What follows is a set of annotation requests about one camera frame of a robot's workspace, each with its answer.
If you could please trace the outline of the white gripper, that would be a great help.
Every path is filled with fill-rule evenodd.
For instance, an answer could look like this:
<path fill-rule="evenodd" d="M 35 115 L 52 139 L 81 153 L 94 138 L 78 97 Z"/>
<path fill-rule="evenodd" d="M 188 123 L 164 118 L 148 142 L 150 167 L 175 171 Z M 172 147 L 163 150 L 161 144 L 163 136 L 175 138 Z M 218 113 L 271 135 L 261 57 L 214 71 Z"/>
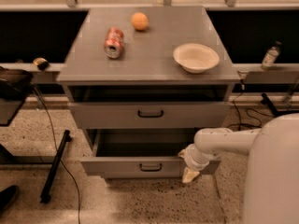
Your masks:
<path fill-rule="evenodd" d="M 178 156 L 184 158 L 188 167 L 184 169 L 182 182 L 184 184 L 191 183 L 197 176 L 200 175 L 199 171 L 204 170 L 210 162 L 209 157 L 200 151 L 195 144 L 188 145 L 182 149 Z"/>

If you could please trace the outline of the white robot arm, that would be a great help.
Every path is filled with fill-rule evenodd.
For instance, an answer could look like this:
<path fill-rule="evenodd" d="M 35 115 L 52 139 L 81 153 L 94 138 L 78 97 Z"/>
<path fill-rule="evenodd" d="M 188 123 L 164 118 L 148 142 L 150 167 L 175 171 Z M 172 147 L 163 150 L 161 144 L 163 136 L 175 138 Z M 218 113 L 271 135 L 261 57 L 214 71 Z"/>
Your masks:
<path fill-rule="evenodd" d="M 179 152 L 184 183 L 192 182 L 222 152 L 247 155 L 242 224 L 299 224 L 299 114 L 287 114 L 260 129 L 198 131 Z"/>

